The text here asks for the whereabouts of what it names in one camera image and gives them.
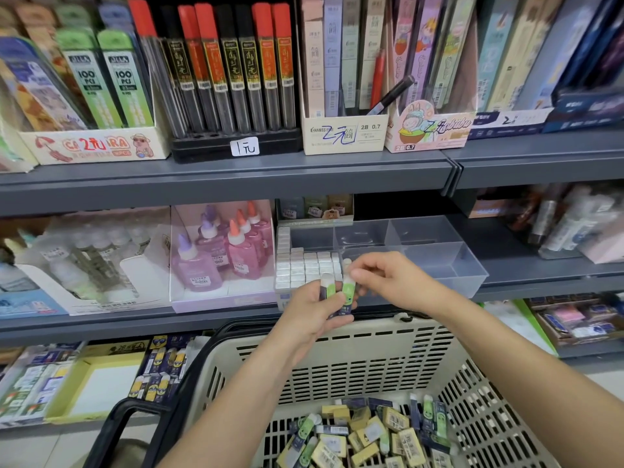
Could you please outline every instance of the blue product box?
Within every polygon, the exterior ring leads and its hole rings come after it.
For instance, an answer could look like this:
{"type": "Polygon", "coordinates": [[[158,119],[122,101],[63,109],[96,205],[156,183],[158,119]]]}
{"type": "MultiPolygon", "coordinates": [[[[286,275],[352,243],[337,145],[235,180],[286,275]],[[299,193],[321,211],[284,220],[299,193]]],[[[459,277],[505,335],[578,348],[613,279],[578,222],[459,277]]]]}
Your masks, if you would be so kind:
{"type": "Polygon", "coordinates": [[[540,133],[551,111],[552,109],[541,109],[477,113],[468,139],[480,140],[540,133]]]}
{"type": "Polygon", "coordinates": [[[615,87],[564,90],[553,100],[555,109],[542,133],[610,125],[624,118],[624,92],[615,87]]]}
{"type": "Polygon", "coordinates": [[[67,315],[67,312],[45,291],[0,293],[0,319],[67,315]]]}

